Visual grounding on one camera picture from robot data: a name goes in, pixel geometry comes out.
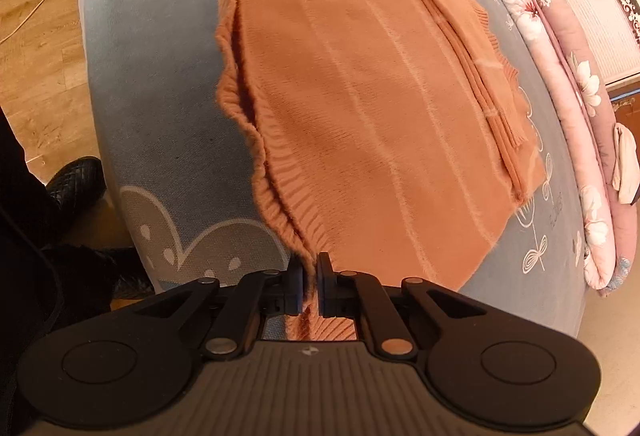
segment black pants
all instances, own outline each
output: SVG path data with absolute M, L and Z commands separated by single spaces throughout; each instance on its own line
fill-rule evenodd
M 39 250 L 56 214 L 0 109 L 0 436 L 20 432 L 33 415 L 16 391 L 20 354 L 54 329 L 108 311 L 118 278 L 107 257 L 87 248 Z
M 47 242 L 57 206 L 43 184 L 29 172 L 24 150 L 0 109 L 0 206 L 38 247 Z

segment knit sweater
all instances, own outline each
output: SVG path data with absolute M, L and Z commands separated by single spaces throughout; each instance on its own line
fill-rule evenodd
M 265 223 L 314 260 L 458 289 L 544 178 L 516 70 L 474 0 L 219 0 L 218 102 L 254 157 Z

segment circular pad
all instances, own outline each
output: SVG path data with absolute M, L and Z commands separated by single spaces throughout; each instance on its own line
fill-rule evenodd
M 556 369 L 554 356 L 530 342 L 498 342 L 482 352 L 480 361 L 495 379 L 518 386 L 542 382 Z
M 85 384 L 108 384 L 128 375 L 136 365 L 136 352 L 114 340 L 95 340 L 76 346 L 62 359 L 62 369 Z

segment person's leg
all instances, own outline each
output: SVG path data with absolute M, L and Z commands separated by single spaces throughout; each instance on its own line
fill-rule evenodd
M 105 189 L 102 164 L 93 156 L 66 164 L 43 185 L 29 172 L 24 150 L 0 109 L 0 205 L 37 247 L 58 241 Z
M 39 337 L 107 313 L 111 299 L 142 299 L 153 286 L 134 248 L 39 251 L 0 206 L 0 436 L 21 434 L 35 414 L 17 394 L 22 352 Z
M 0 108 L 0 205 L 38 247 L 49 242 L 59 215 L 47 188 L 29 172 L 24 150 Z

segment pink fabric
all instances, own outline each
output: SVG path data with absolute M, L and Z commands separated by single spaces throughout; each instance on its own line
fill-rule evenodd
M 571 70 L 569 63 L 567 63 L 566 59 L 564 58 L 564 53 L 562 52 L 562 47 L 560 46 L 560 42 L 558 41 L 558 38 L 556 38 L 556 33 L 554 32 L 553 28 L 551 28 L 551 25 L 549 24 L 549 21 L 546 18 L 545 13 L 542 11 L 542 8 L 540 7 L 538 0 L 531 0 L 531 1 L 534 5 L 534 8 L 538 12 L 540 19 L 542 20 L 542 24 L 545 26 L 546 34 L 549 36 L 549 40 L 551 41 L 551 44 L 553 45 L 554 50 L 558 55 L 558 59 L 562 64 L 562 68 L 564 69 L 564 72 L 566 73 L 567 77 L 569 77 L 569 81 L 574 87 L 574 91 L 576 92 L 576 94 L 579 95 L 580 92 L 578 90 L 577 82 L 575 81 L 574 72 Z M 594 149 L 596 150 L 598 165 L 600 166 L 600 171 L 602 172 L 602 161 L 600 160 L 600 151 L 598 150 L 598 143 L 596 142 L 595 136 L 593 135 L 593 129 L 591 128 L 591 121 L 588 118 L 587 111 L 584 108 L 584 105 L 582 105 L 582 99 L 580 99 L 580 108 L 582 109 L 582 114 L 584 115 L 587 125 L 589 126 L 589 133 L 591 135 L 591 140 L 593 140 Z
M 590 79 L 585 77 L 585 66 L 582 66 L 578 73 L 580 79 L 573 80 L 574 87 L 533 0 L 502 1 L 527 44 L 556 108 L 580 191 L 586 244 L 589 247 L 589 257 L 584 262 L 585 280 L 592 288 L 602 289 L 607 286 L 614 272 L 616 248 L 597 148 L 593 143 L 585 106 L 577 90 L 580 81 L 588 82 Z M 546 6 L 553 4 L 552 0 L 541 1 Z
M 600 70 L 589 48 L 580 22 L 565 0 L 551 0 L 552 5 L 542 10 L 549 24 L 556 33 L 564 57 L 572 54 L 579 66 L 584 61 L 588 62 L 591 74 L 599 78 L 600 84 L 596 95 L 600 97 L 600 104 L 594 107 L 594 115 L 590 117 L 593 135 L 600 153 L 602 172 L 606 182 L 607 198 L 610 204 L 614 238 L 616 246 L 616 269 L 614 277 L 620 282 L 626 277 L 628 268 L 625 264 L 633 261 L 636 254 L 636 241 L 638 236 L 638 217 L 636 207 L 622 204 L 618 200 L 618 194 L 611 185 L 613 169 L 616 161 L 613 130 L 616 118 L 609 101 L 606 88 L 602 83 Z M 610 289 L 601 291 L 606 295 Z

